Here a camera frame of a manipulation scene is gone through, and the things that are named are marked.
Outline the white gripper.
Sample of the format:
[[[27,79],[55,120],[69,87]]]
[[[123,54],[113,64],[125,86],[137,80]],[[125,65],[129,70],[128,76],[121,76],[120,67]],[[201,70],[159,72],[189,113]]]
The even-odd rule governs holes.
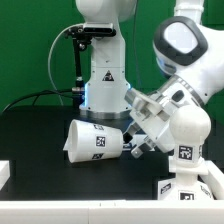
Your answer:
[[[135,133],[142,130],[146,134],[144,142],[131,150],[134,158],[155,148],[167,153],[174,149],[174,139],[169,129],[171,115],[178,109],[171,100],[175,93],[172,88],[160,88],[149,95],[134,88],[127,91],[125,100],[131,105],[133,122],[123,134],[123,141],[129,143]]]

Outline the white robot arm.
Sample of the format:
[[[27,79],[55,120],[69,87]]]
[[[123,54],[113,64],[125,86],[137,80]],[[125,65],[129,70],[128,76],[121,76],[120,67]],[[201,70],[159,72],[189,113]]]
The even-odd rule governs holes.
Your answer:
[[[171,151],[172,114],[185,105],[201,107],[224,89],[224,31],[200,24],[204,0],[176,0],[174,16],[158,26],[153,39],[156,61],[168,80],[144,94],[126,82],[125,41],[119,27],[135,13],[137,0],[75,2],[85,19],[82,33],[90,36],[92,45],[91,77],[85,84],[82,113],[101,119],[129,113],[133,122],[124,141],[130,142],[138,131],[146,134],[132,149],[136,158],[154,148]]]

